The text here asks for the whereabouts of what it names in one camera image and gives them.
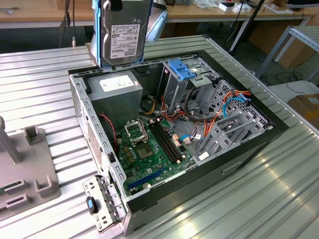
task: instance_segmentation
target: ribbed metal surface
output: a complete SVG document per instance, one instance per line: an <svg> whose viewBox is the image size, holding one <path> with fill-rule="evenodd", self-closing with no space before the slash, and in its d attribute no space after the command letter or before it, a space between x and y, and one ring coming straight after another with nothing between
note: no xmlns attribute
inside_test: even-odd
<svg viewBox="0 0 319 239"><path fill-rule="evenodd" d="M319 26L294 26L290 29L291 35L319 51Z"/></svg>
<svg viewBox="0 0 319 239"><path fill-rule="evenodd" d="M318 238L319 139L237 61L201 36L146 45L155 57L206 50L291 128L236 174L128 238ZM95 165L75 118L67 69L89 66L85 47L0 55L0 114L8 132L44 128L62 195L0 222L10 238L109 238L99 235L82 182Z"/></svg>

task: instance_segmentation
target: motherboard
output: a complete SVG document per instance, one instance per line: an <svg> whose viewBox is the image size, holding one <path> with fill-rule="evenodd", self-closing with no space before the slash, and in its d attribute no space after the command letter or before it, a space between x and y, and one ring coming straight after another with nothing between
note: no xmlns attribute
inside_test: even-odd
<svg viewBox="0 0 319 239"><path fill-rule="evenodd" d="M118 132L120 139L119 160L127 180L124 183L128 195L133 195L145 188L178 174L195 161L183 143L175 144L176 134L167 120L146 123L142 126L147 134L147 141L132 144L131 138L142 136L139 127L130 131Z"/></svg>

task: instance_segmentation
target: blue tab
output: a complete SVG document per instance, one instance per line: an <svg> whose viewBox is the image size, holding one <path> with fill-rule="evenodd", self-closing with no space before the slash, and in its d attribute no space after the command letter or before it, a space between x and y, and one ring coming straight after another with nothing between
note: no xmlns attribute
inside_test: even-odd
<svg viewBox="0 0 319 239"><path fill-rule="evenodd" d="M91 199L88 201L88 203L89 203L89 208L92 208L93 207L93 203L92 203Z"/></svg>
<svg viewBox="0 0 319 239"><path fill-rule="evenodd" d="M196 74L190 72L187 66L180 60L168 61L168 65L178 74L181 80L188 80L196 77Z"/></svg>

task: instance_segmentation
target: wooden table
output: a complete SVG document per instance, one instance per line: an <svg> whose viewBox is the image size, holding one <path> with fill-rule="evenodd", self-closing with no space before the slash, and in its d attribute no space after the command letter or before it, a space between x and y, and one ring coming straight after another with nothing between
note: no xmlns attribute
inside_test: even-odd
<svg viewBox="0 0 319 239"><path fill-rule="evenodd" d="M64 16L64 10L56 8L55 0L0 0L0 7L18 6L21 9L10 15L0 12L0 28L28 28L28 27L57 27ZM219 8L200 9L195 5L167 6L168 22L210 22L210 21L235 21L237 14L224 12ZM233 49L245 26L248 23L251 12L243 12L238 20L244 21L230 50ZM276 14L269 9L260 11L255 20L287 20L302 19L300 26L306 25L314 15L311 8L294 12L294 14ZM93 13L91 9L75 11L76 25L93 25Z"/></svg>

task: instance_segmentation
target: blue pcie slot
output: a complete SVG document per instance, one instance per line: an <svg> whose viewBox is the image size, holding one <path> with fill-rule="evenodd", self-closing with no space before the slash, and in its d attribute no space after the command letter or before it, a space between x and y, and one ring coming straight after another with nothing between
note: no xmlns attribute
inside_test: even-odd
<svg viewBox="0 0 319 239"><path fill-rule="evenodd" d="M143 184L143 183L146 183L146 182L149 181L149 180L152 180L152 179L154 179L154 178L160 176L164 169L165 169L165 167L164 167L164 168L161 168L159 171L157 171L157 172L155 172L155 173L150 174L149 176L146 176L146 177L144 177L144 178L142 178L142 179L140 179L140 180L138 180L138 181L136 181L136 182L134 182L134 183L129 184L129 185L128 185L128 189L137 187L137 186L139 186L139 185L141 185L141 184Z"/></svg>

